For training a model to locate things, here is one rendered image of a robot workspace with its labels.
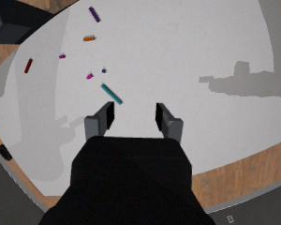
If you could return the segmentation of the turquoise rod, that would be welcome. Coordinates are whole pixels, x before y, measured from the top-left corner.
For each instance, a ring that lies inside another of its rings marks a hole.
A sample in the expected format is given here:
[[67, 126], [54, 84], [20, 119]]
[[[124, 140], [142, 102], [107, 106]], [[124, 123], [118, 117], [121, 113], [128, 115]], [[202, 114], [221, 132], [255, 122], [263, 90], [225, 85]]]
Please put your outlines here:
[[120, 105], [123, 103], [113, 92], [111, 92], [104, 84], [101, 87], [113, 98], [115, 99]]

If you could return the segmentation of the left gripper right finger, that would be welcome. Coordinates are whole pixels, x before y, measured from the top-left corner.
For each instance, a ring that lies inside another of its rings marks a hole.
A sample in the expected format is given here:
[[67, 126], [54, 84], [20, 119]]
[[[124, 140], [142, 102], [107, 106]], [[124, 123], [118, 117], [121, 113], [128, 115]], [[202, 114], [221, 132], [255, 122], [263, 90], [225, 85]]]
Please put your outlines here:
[[163, 103], [156, 103], [155, 121], [164, 138], [172, 138], [181, 144], [184, 121], [174, 118]]

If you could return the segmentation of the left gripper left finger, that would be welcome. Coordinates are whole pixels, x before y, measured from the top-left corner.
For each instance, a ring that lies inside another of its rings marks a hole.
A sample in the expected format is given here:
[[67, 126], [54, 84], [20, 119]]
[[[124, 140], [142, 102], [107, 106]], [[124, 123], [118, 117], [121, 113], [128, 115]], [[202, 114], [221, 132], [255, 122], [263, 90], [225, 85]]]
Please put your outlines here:
[[83, 120], [86, 141], [94, 136], [104, 136], [114, 120], [114, 101], [108, 101], [94, 115], [87, 115]]

